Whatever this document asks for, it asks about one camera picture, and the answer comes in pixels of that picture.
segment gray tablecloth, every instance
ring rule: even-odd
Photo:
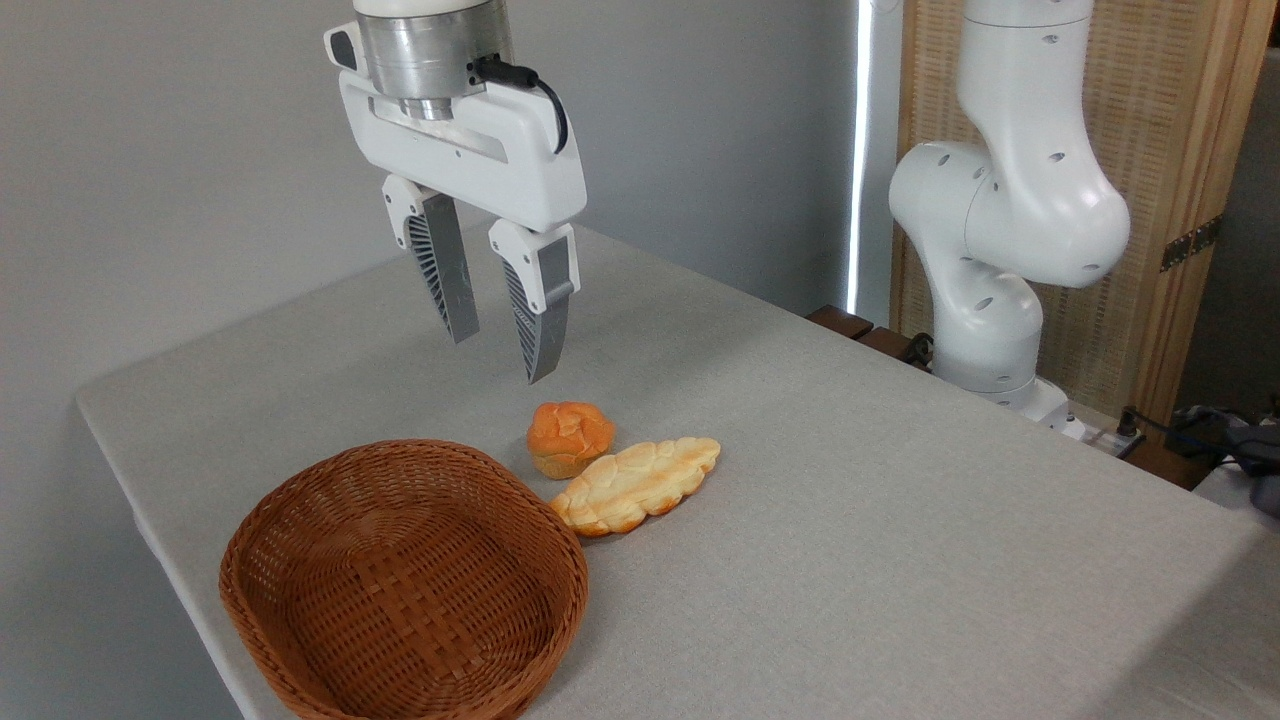
[[[590,231],[559,369],[524,382],[502,272],[453,346],[411,259],[86,387],[90,427],[247,717],[291,717],[218,600],[241,519],[384,438],[463,442],[544,498],[534,407],[617,447],[696,434],[703,491],[591,541],[529,717],[1280,717],[1280,542],[1151,475]]]

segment orange bun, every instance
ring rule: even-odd
[[[526,443],[541,474],[566,480],[609,451],[616,429],[590,402],[544,402],[534,411]]]

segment robotic arm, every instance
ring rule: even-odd
[[[511,58],[504,0],[355,0],[325,33],[356,143],[392,173],[383,201],[454,342],[479,331],[454,199],[500,219],[502,258],[529,382],[559,361],[581,287],[573,228],[586,186],[572,126]]]
[[[916,146],[890,186],[933,295],[934,374],[1055,429],[1066,396],[1036,377],[1043,311],[1023,278],[1092,284],[1129,237],[1084,128],[1092,13],[1093,0],[968,0],[957,91],[988,147]]]

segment elongated bread loaf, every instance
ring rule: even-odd
[[[641,442],[591,462],[550,506],[580,536],[627,533],[698,492],[719,452],[710,438]]]

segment wicker basket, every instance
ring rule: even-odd
[[[586,606],[577,538],[483,452],[388,441],[294,475],[244,519],[223,606],[306,719],[516,717]]]

